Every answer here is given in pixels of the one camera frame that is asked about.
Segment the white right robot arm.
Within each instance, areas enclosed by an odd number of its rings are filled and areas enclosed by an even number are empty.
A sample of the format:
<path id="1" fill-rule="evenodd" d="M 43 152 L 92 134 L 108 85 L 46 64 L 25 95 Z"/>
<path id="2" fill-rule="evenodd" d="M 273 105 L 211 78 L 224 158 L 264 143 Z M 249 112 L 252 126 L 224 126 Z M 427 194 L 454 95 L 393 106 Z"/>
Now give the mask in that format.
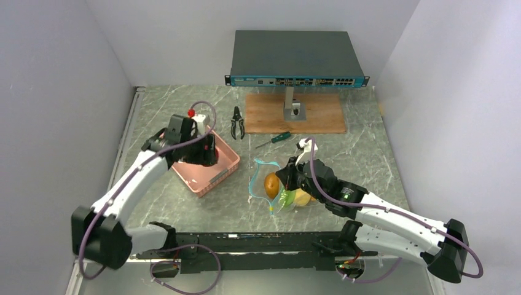
<path id="1" fill-rule="evenodd" d="M 318 159 L 298 163 L 291 157 L 275 174 L 284 188 L 302 189 L 334 215 L 347 218 L 337 240 L 344 254 L 373 251 L 399 256 L 425 266 L 443 281 L 461 282 L 469 246 L 462 222 L 435 221 L 403 210 L 362 186 L 338 179 Z"/>

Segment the brown potato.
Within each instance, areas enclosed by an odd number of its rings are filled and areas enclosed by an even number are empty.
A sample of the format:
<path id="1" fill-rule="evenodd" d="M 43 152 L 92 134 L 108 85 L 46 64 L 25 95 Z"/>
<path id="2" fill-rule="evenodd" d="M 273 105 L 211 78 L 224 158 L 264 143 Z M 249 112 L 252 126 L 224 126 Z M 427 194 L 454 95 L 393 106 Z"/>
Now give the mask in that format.
<path id="1" fill-rule="evenodd" d="M 277 177 L 276 173 L 269 173 L 264 178 L 264 190 L 266 196 L 273 200 L 277 197 L 280 191 L 280 180 Z"/>

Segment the clear zip top bag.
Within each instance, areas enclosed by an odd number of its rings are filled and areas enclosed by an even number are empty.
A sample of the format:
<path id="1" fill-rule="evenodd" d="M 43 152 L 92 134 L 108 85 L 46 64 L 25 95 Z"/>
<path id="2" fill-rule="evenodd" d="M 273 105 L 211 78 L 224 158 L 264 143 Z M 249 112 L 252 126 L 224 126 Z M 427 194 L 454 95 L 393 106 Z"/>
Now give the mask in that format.
<path id="1" fill-rule="evenodd" d="M 249 196 L 266 201 L 271 215 L 280 212 L 297 212 L 301 207 L 319 205 L 311 195 L 302 189 L 288 190 L 275 175 L 280 169 L 281 165 L 276 161 L 263 161 L 255 158 L 254 173 L 248 184 Z"/>

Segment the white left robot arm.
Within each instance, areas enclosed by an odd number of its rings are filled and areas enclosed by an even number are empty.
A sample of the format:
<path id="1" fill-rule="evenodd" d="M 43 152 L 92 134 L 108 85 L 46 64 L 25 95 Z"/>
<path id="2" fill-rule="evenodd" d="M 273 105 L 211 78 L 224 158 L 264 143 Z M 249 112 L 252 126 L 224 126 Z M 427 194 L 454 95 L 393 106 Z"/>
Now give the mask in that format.
<path id="1" fill-rule="evenodd" d="M 172 115 L 167 127 L 142 145 L 136 160 L 121 179 L 92 206 L 79 206 L 71 216 L 72 250 L 80 261 L 89 259 L 103 268 L 119 269 L 134 254 L 153 250 L 161 258 L 175 253 L 176 230 L 161 222 L 126 229 L 135 206 L 174 163 L 203 167 L 217 163 L 215 136 L 203 114 Z"/>

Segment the red round fruit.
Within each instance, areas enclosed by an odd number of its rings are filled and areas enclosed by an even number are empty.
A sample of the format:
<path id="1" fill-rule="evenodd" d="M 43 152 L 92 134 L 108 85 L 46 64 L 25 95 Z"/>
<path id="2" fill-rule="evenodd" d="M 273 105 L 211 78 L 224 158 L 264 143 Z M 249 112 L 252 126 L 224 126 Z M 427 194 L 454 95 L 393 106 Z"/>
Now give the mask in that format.
<path id="1" fill-rule="evenodd" d="M 218 161 L 219 161 L 219 157 L 220 157 L 219 150 L 216 149 L 216 150 L 214 151 L 214 158 L 215 158 L 214 163 L 218 163 Z"/>

